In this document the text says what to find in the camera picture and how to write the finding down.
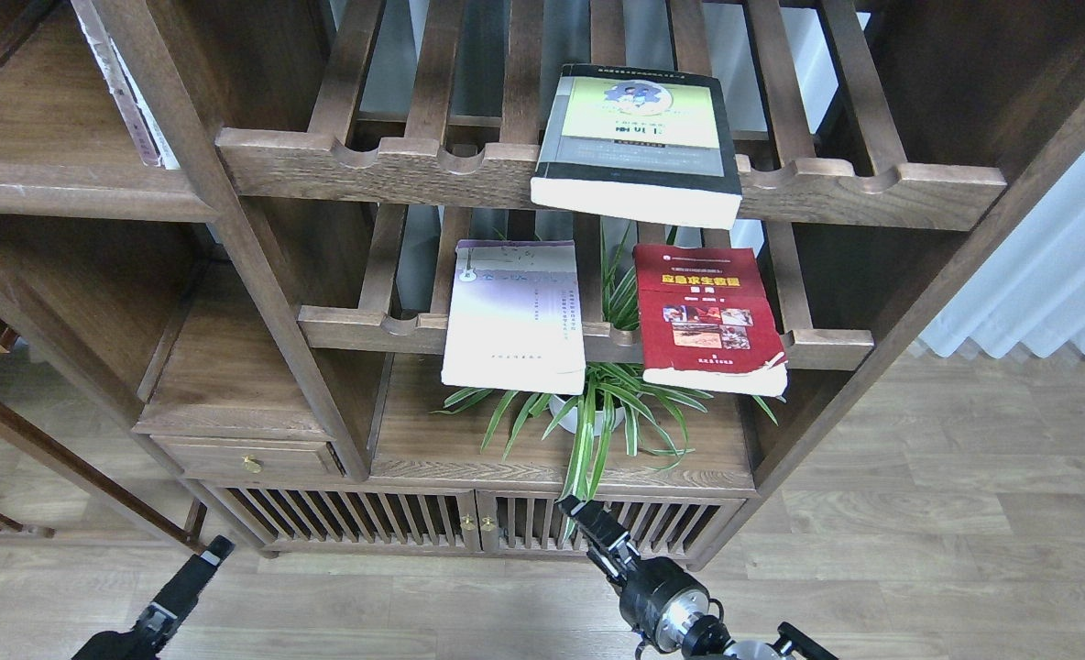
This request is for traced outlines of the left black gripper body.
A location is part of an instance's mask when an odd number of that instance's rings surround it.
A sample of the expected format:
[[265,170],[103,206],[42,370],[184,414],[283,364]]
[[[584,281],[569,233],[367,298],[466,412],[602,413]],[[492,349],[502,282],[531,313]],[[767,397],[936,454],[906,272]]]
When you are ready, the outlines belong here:
[[148,605],[131,630],[103,631],[87,640],[72,659],[158,659],[158,652],[173,639],[177,615],[159,605]]

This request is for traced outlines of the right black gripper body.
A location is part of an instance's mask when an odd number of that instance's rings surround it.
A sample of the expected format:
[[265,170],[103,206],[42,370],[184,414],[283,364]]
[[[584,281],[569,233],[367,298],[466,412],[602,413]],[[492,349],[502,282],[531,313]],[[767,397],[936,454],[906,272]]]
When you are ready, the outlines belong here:
[[709,609],[709,593],[669,558],[634,558],[613,580],[620,614],[660,653],[680,649],[689,629]]

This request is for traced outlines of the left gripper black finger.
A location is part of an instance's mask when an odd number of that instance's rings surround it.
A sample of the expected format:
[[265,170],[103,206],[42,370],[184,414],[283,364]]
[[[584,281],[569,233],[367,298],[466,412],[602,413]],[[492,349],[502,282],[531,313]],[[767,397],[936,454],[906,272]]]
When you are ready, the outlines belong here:
[[200,593],[214,578],[217,568],[234,551],[237,544],[217,535],[206,550],[192,555],[186,564],[166,582],[164,588],[148,605],[148,629],[175,632],[195,609]]

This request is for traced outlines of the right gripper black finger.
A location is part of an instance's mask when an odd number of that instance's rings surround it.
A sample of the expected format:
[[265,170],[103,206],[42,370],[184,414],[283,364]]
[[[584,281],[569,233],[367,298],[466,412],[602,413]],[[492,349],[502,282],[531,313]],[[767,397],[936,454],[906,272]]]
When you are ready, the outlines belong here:
[[602,502],[580,500],[573,494],[556,502],[569,521],[588,543],[586,555],[605,573],[607,580],[628,580],[635,572],[640,555],[631,542],[630,531],[610,515]]

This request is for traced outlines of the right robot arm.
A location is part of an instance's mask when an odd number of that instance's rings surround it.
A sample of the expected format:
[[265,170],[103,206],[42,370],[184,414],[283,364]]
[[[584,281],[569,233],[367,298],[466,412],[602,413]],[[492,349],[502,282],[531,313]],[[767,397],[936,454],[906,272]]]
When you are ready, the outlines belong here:
[[630,532],[607,512],[601,502],[582,502],[569,494],[556,505],[588,541],[586,555],[618,594],[620,614],[641,639],[635,657],[640,657],[647,646],[660,655],[681,653],[685,659],[833,657],[786,621],[778,626],[773,643],[732,638],[722,611],[710,613],[715,599],[706,586],[671,558],[642,558]]

